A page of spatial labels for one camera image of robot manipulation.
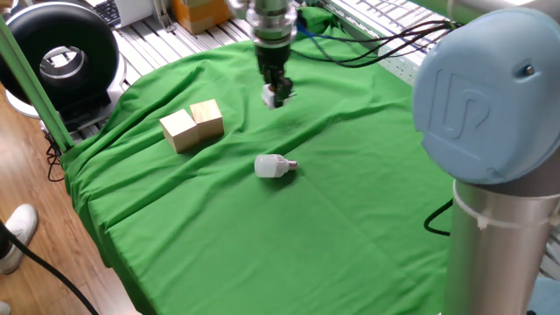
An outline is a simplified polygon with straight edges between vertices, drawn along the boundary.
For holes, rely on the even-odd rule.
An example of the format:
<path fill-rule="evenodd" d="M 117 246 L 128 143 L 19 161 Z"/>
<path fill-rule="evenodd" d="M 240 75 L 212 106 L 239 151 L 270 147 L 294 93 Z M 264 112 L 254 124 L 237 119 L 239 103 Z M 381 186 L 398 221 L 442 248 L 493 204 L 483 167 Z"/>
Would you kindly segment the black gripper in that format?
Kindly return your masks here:
<path fill-rule="evenodd" d="M 255 45 L 255 56 L 264 82 L 273 87 L 273 106 L 282 107 L 293 91 L 292 80 L 284 74 L 284 66 L 291 56 L 291 45 L 279 47 Z"/>

